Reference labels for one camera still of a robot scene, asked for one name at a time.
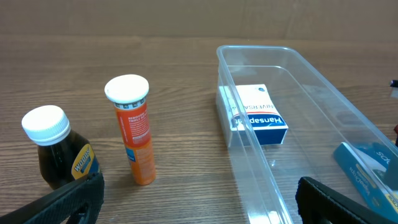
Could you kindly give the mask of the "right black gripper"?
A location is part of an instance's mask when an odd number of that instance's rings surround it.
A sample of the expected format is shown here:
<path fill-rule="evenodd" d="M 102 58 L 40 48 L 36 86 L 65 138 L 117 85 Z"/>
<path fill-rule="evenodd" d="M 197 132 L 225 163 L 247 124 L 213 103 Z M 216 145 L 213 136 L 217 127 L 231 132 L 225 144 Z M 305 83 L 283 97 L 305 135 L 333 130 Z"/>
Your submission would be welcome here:
<path fill-rule="evenodd" d="M 392 80 L 390 83 L 391 94 L 390 97 L 398 98 L 398 80 Z"/>

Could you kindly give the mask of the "blue yellow lozenge box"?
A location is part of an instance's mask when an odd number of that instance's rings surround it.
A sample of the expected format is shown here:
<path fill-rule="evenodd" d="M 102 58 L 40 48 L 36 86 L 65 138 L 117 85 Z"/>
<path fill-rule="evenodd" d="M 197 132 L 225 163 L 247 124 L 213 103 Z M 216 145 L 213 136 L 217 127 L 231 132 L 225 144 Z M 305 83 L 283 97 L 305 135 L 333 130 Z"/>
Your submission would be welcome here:
<path fill-rule="evenodd" d="M 342 142 L 333 157 L 374 212 L 396 222 L 397 190 L 386 183 L 390 162 L 395 159 L 391 150 L 378 142 L 354 144 Z"/>

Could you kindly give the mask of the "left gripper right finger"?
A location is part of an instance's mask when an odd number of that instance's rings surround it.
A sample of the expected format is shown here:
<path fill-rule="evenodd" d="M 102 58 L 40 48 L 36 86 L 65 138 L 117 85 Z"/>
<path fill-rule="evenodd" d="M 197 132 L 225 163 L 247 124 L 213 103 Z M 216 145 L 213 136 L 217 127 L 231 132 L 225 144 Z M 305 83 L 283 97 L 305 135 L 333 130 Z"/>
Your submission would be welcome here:
<path fill-rule="evenodd" d="M 303 224 L 396 224 L 311 177 L 301 177 L 295 200 Z"/>

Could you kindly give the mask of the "red white medicine box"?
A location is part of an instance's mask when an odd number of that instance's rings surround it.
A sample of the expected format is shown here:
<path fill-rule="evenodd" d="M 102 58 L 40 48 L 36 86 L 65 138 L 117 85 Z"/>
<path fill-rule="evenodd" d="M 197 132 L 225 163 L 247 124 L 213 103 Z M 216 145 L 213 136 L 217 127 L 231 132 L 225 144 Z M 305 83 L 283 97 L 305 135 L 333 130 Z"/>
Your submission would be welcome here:
<path fill-rule="evenodd" d="M 394 127 L 394 132 L 396 134 L 396 141 L 395 141 L 395 145 L 396 147 L 398 147 L 398 124 Z"/>

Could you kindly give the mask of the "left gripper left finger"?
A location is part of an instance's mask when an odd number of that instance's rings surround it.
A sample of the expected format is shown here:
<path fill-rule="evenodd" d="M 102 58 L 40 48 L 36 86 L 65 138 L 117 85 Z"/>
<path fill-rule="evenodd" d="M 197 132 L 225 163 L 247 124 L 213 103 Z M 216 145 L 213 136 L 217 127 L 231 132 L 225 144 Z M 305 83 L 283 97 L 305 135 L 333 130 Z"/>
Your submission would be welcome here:
<path fill-rule="evenodd" d="M 94 224 L 103 203 L 103 175 L 87 174 L 2 216 L 1 223 Z"/>

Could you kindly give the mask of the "white blue plaster box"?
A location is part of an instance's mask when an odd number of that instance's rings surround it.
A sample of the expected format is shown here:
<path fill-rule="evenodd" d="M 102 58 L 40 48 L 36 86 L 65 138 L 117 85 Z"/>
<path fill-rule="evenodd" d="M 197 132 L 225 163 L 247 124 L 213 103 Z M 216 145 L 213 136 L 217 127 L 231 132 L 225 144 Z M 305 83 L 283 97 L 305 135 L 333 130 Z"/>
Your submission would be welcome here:
<path fill-rule="evenodd" d="M 259 144 L 282 144 L 289 127 L 273 104 L 267 87 L 264 84 L 237 85 L 236 89 Z M 236 146 L 239 140 L 249 146 L 246 127 L 228 86 L 218 87 L 216 104 L 227 146 Z"/>

